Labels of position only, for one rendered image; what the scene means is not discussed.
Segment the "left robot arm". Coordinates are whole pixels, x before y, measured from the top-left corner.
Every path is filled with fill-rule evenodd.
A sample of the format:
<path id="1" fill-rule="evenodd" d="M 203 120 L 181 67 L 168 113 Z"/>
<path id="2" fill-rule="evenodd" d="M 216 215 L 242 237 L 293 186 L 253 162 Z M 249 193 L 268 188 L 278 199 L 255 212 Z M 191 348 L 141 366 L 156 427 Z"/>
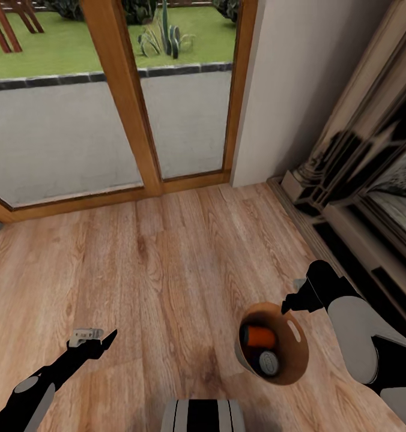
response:
<path id="1" fill-rule="evenodd" d="M 55 392 L 89 359 L 99 359 L 118 333 L 102 342 L 103 329 L 77 328 L 71 332 L 64 352 L 51 366 L 43 366 L 13 390 L 0 412 L 0 432 L 36 432 Z"/>

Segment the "robot trunk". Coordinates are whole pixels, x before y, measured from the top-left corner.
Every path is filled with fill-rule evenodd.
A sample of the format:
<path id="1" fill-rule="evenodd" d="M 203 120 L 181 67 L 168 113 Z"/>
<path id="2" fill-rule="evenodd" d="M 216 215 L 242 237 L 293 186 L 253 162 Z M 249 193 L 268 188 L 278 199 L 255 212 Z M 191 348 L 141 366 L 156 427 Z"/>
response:
<path id="1" fill-rule="evenodd" d="M 238 401 L 169 400 L 161 432 L 246 432 Z"/>

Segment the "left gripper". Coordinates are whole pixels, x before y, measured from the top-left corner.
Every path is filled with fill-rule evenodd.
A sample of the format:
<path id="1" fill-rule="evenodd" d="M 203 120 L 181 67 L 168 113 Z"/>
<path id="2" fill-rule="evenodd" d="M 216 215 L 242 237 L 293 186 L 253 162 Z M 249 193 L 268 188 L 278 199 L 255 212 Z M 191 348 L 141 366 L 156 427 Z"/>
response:
<path id="1" fill-rule="evenodd" d="M 75 373 L 88 358 L 99 359 L 104 351 L 109 349 L 117 333 L 118 330 L 116 329 L 102 342 L 99 339 L 87 340 L 78 347 L 69 347 L 69 340 L 67 351 L 60 358 L 67 360 L 72 366 L 72 373 Z"/>

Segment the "trash can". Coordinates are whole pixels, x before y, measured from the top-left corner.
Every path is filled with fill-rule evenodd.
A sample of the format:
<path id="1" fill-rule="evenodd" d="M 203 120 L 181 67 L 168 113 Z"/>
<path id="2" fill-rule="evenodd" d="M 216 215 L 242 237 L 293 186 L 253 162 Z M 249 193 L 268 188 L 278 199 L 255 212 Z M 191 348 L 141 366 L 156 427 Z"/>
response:
<path id="1" fill-rule="evenodd" d="M 240 364 L 262 380 L 276 386 L 291 386 L 297 383 L 306 373 L 309 365 L 309 345 L 303 328 L 288 311 L 282 314 L 282 307 L 271 302 L 252 305 L 242 315 L 235 339 L 235 354 Z M 288 321 L 292 321 L 301 337 L 299 342 Z M 276 344 L 270 350 L 277 356 L 278 372 L 267 376 L 256 370 L 252 361 L 247 361 L 239 343 L 239 331 L 244 325 L 264 326 L 275 331 Z"/>

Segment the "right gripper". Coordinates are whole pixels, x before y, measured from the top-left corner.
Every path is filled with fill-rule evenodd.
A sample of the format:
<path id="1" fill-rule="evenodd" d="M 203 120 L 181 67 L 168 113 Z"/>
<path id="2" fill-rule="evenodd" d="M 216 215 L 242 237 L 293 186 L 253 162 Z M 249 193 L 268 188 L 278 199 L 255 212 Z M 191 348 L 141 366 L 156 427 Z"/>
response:
<path id="1" fill-rule="evenodd" d="M 282 302 L 282 314 L 286 314 L 290 309 L 292 310 L 308 310 L 310 313 L 317 309 L 323 308 L 323 304 L 319 299 L 309 297 L 303 290 L 303 286 L 298 293 L 292 293 L 286 296 L 286 301 Z"/>

